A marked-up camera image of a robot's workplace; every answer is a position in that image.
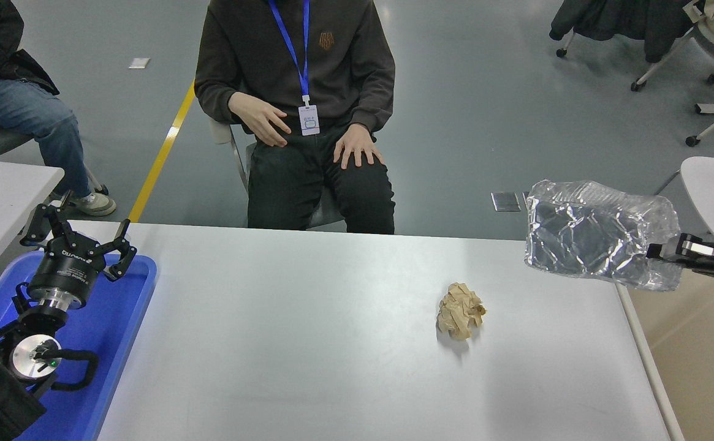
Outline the person's left hand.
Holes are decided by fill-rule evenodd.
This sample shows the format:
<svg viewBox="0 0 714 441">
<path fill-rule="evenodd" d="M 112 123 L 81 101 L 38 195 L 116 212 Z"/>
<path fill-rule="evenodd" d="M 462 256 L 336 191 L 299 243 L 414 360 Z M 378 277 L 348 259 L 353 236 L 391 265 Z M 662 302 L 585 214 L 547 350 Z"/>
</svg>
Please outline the person's left hand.
<svg viewBox="0 0 714 441">
<path fill-rule="evenodd" d="M 349 125 L 343 136 L 335 142 L 333 152 L 333 163 L 340 164 L 342 170 L 348 168 L 352 159 L 355 167 L 362 167 L 363 159 L 368 165 L 385 165 L 384 156 L 374 145 L 371 133 L 359 123 Z"/>
</svg>

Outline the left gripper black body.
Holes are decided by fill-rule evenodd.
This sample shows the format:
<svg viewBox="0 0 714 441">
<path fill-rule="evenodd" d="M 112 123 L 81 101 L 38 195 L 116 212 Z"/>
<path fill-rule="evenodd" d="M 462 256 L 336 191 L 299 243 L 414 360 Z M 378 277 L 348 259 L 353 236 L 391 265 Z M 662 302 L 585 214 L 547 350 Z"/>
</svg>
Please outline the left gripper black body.
<svg viewBox="0 0 714 441">
<path fill-rule="evenodd" d="M 73 248 L 47 243 L 44 256 L 27 287 L 34 301 L 49 299 L 54 294 L 66 294 L 74 301 L 87 301 L 93 292 L 99 273 L 105 269 L 105 258 L 94 251 L 100 243 L 81 243 Z"/>
</svg>

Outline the person's right hand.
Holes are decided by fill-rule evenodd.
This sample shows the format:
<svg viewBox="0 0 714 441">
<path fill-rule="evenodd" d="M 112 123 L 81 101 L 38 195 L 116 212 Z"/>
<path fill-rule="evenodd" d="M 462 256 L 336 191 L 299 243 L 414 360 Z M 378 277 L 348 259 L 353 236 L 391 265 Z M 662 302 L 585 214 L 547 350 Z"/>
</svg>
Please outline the person's right hand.
<svg viewBox="0 0 714 441">
<path fill-rule="evenodd" d="M 284 120 L 287 117 L 286 112 L 244 92 L 231 95 L 228 109 L 265 145 L 286 147 L 287 140 L 283 134 L 291 134 L 291 129 Z"/>
</svg>

